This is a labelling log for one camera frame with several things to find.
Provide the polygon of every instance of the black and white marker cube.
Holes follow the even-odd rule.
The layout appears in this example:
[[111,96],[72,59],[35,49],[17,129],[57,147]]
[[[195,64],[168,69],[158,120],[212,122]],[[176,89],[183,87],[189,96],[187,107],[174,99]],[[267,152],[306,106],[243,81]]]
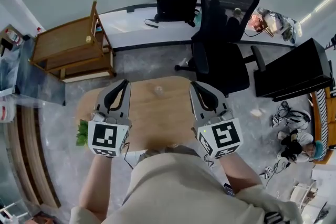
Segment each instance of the black and white marker cube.
[[212,158],[219,158],[235,152],[243,144],[239,119],[234,118],[199,127],[197,140]]
[[127,125],[89,121],[89,148],[95,154],[116,157],[121,154],[129,134]]

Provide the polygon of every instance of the striped cushion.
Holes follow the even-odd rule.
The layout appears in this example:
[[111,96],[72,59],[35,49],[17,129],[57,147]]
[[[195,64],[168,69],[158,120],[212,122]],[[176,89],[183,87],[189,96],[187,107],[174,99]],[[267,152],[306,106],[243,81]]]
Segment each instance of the striped cushion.
[[327,141],[328,141],[328,124],[327,124],[327,106],[326,106],[326,93],[324,89],[315,92],[317,97],[317,103],[319,106],[321,117],[321,138],[323,143],[323,154],[320,160],[322,160],[327,153]]

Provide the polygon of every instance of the black office chair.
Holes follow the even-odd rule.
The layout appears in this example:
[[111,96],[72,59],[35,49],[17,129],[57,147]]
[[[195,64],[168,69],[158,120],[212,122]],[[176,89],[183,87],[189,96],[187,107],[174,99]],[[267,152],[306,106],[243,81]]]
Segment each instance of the black office chair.
[[239,41],[259,0],[201,0],[202,22],[192,37],[193,58],[188,67],[175,66],[175,70],[195,71],[197,80],[208,83],[223,94],[247,89],[249,77],[245,64],[256,61],[260,71],[265,63],[257,47],[251,46],[253,55],[246,58],[238,46]]

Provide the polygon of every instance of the green plant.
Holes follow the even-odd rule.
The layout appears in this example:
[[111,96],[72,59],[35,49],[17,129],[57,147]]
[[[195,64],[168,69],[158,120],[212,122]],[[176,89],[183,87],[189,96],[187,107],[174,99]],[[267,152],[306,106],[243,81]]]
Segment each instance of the green plant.
[[76,146],[88,145],[89,123],[84,120],[79,121],[78,133],[76,135]]

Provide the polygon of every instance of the mesh chair back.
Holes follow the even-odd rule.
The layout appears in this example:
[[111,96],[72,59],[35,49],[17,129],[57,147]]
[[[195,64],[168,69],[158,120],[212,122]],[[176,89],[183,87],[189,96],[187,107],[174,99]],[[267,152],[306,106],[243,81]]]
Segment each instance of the mesh chair back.
[[193,41],[239,41],[259,0],[201,0],[202,22]]

